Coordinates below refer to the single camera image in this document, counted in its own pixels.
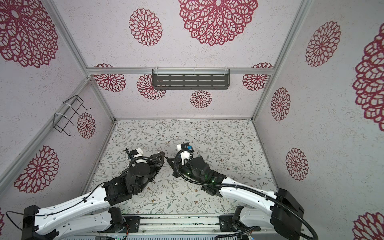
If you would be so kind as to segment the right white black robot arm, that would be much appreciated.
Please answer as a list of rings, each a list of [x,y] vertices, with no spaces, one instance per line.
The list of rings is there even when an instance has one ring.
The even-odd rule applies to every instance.
[[[240,184],[212,170],[202,157],[192,158],[186,152],[167,162],[176,178],[201,186],[202,191],[211,196],[243,203],[233,215],[233,224],[242,232],[272,228],[287,240],[306,238],[302,233],[302,226],[308,227],[304,208],[289,191],[264,191]]]

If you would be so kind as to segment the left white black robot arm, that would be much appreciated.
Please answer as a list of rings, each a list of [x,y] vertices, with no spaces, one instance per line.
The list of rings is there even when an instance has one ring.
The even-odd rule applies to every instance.
[[[51,207],[32,205],[25,208],[22,239],[60,240],[82,233],[123,230],[127,222],[117,204],[140,194],[154,181],[165,160],[164,152],[150,157],[135,153],[129,167],[118,177],[102,183],[90,193]]]

